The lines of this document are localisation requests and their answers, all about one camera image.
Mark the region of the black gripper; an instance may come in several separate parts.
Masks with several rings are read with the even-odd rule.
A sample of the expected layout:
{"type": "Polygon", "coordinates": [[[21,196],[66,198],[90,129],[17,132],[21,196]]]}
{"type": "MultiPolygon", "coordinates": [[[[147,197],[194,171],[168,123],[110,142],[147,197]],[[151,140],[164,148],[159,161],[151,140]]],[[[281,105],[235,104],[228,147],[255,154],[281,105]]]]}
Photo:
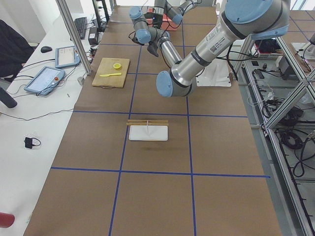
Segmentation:
{"type": "Polygon", "coordinates": [[[146,19],[151,19],[151,25],[152,27],[161,27],[163,23],[163,15],[153,12],[147,12],[144,14],[146,19]]]}

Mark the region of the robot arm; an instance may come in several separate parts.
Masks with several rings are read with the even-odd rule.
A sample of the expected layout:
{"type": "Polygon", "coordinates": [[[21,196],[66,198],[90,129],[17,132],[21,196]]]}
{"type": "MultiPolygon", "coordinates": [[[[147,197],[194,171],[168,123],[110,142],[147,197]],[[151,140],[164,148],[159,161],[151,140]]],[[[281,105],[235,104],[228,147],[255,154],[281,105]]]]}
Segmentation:
{"type": "Polygon", "coordinates": [[[161,50],[168,71],[158,73],[156,87],[163,97],[188,96],[196,88],[196,75],[234,41],[251,36],[262,40],[283,36],[288,31],[290,1],[288,0],[229,0],[216,26],[184,59],[173,46],[169,33],[162,30],[163,16],[179,25],[185,13],[194,9],[195,0],[187,0],[174,8],[165,0],[155,1],[151,13],[144,14],[139,6],[129,10],[135,30],[133,42],[147,44],[147,50],[158,56],[161,50]]]}
{"type": "Polygon", "coordinates": [[[174,7],[167,0],[156,0],[152,11],[145,13],[144,16],[152,20],[152,27],[162,29],[164,15],[174,24],[179,25],[185,13],[201,3],[201,0],[185,0],[180,6],[174,7]]]}

